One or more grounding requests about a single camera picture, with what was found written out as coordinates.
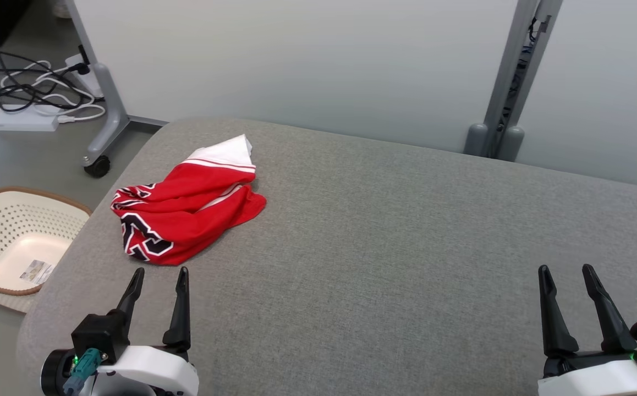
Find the white plastic basket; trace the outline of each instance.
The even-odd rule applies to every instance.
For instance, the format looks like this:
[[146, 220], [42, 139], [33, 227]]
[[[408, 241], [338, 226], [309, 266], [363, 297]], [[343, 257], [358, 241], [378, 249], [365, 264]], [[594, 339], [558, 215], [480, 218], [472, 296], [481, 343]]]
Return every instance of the white plastic basket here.
[[27, 312], [90, 215], [64, 196], [0, 189], [0, 304]]

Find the brown basket rim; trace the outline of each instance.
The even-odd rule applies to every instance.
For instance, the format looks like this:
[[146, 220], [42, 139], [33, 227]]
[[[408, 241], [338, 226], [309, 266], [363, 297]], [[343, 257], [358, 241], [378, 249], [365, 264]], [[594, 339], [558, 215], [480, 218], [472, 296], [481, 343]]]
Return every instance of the brown basket rim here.
[[[71, 198], [68, 198], [67, 196], [57, 195], [49, 191], [35, 190], [34, 188], [19, 187], [19, 186], [8, 186], [8, 187], [0, 188], [0, 194], [11, 193], [12, 191], [16, 191], [16, 193], [27, 193], [27, 194], [44, 196], [45, 198], [50, 198], [55, 201], [63, 202], [67, 205], [74, 206], [75, 208], [79, 208], [80, 210], [84, 211], [89, 216], [91, 216], [92, 214], [88, 206], [83, 205], [83, 203], [74, 201]], [[9, 295], [9, 296], [28, 296], [28, 295], [34, 295], [35, 293], [39, 292], [41, 288], [42, 288], [42, 285], [37, 285], [34, 288], [24, 289], [24, 290], [11, 290], [6, 288], [0, 288], [0, 294]]]

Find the white wall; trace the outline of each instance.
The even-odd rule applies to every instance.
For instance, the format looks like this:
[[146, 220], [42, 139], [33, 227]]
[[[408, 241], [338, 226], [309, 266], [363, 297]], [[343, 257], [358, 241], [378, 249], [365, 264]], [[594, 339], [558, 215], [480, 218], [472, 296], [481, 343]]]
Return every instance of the white wall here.
[[75, 0], [128, 113], [461, 151], [517, 0]]
[[517, 162], [637, 184], [637, 0], [563, 0]]

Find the gray fabric surface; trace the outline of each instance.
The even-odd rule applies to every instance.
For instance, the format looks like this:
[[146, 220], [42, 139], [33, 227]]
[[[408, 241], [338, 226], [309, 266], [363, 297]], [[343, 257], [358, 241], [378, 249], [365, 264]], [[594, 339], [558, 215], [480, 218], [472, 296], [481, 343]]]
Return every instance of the gray fabric surface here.
[[[245, 120], [162, 128], [114, 188], [152, 183], [195, 148], [245, 133], [268, 204], [185, 265], [200, 394], [535, 394], [537, 268], [583, 349], [602, 336], [580, 268], [637, 321], [637, 186]], [[141, 264], [99, 205], [18, 341], [45, 356], [113, 308]], [[178, 268], [145, 266], [133, 344], [160, 344]]]

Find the label on basket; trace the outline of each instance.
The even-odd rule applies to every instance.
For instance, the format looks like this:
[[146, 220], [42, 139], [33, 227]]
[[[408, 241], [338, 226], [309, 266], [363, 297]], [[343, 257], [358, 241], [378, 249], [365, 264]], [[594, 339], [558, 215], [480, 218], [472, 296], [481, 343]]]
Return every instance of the label on basket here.
[[42, 285], [50, 277], [53, 269], [53, 266], [44, 261], [33, 260], [20, 278], [35, 285]]

